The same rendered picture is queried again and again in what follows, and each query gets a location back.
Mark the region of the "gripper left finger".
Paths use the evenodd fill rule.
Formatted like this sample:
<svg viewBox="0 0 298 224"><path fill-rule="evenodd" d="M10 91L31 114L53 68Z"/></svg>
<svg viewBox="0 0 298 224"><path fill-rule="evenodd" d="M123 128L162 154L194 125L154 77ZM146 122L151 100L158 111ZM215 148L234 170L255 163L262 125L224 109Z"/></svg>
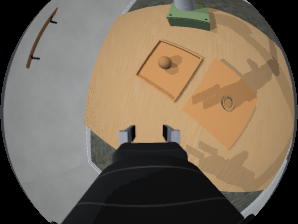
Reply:
<svg viewBox="0 0 298 224"><path fill-rule="evenodd" d="M133 142L136 137L135 125L129 126L127 129L119 131L119 146L123 143Z"/></svg>

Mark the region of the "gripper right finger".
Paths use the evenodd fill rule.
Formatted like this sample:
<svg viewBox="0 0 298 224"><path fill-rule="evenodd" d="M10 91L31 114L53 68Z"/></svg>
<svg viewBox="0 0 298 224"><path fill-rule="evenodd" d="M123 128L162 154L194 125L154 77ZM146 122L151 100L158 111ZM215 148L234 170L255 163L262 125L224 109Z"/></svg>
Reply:
<svg viewBox="0 0 298 224"><path fill-rule="evenodd" d="M168 125L163 125L163 137L168 142L176 142L180 145L180 130L175 130Z"/></svg>

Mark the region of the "tan ball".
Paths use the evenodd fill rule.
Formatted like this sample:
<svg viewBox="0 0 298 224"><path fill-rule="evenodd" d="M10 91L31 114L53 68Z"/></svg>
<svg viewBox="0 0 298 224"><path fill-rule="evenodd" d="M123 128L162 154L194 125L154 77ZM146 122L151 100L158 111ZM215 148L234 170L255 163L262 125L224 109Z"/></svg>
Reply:
<svg viewBox="0 0 298 224"><path fill-rule="evenodd" d="M167 57L167 56L162 56L162 57L160 57L159 60L158 60L158 65L159 65L159 67L162 68L162 69L168 69L168 68L171 67L171 65L172 65L172 61L171 61L171 59L170 59L169 57Z"/></svg>

